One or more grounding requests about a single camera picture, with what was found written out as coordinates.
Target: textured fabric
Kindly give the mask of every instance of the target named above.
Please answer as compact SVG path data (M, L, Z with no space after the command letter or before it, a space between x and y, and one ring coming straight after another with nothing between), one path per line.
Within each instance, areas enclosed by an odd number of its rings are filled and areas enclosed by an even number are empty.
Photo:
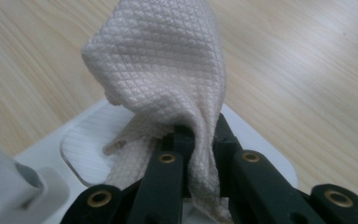
M109 102L135 113L104 149L119 156L106 183L126 188L141 178L158 139L185 125L196 136L187 174L193 203L214 221L231 222L212 153L226 77L208 5L122 0L82 56Z

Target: table top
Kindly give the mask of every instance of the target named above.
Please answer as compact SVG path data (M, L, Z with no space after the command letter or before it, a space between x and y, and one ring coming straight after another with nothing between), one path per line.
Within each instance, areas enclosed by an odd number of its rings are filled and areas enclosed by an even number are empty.
M301 190L358 194L358 2L208 2L226 104L290 160ZM103 98L80 48L116 3L0 0L0 148L15 155Z

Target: crumpled cloth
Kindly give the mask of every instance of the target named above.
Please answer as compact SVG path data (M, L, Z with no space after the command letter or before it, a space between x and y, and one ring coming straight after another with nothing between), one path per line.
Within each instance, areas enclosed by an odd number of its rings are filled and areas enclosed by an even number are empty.
M135 113L104 149L118 157L106 183L124 189L142 178L159 139L185 125L196 138L187 171L193 204L215 222L231 223L212 152L226 75L208 4L121 0L82 57L108 101Z

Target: white cloth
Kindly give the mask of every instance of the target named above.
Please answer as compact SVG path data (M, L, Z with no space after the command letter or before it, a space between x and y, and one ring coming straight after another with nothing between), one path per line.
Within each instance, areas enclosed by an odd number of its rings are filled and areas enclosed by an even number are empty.
M126 188L141 178L158 139L185 125L196 136L187 174L193 203L214 221L230 223L212 153L226 77L207 3L121 0L82 56L109 102L135 113L105 148L119 156L106 183Z

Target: waffle-patterned cloth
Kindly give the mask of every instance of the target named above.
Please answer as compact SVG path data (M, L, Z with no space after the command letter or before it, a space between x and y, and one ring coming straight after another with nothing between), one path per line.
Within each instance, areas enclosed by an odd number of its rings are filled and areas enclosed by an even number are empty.
M123 189L141 178L158 140L173 125L185 125L196 137L187 171L193 204L214 221L231 223L212 152L226 76L207 3L121 0L82 57L109 102L135 113L104 149L119 157L106 183Z

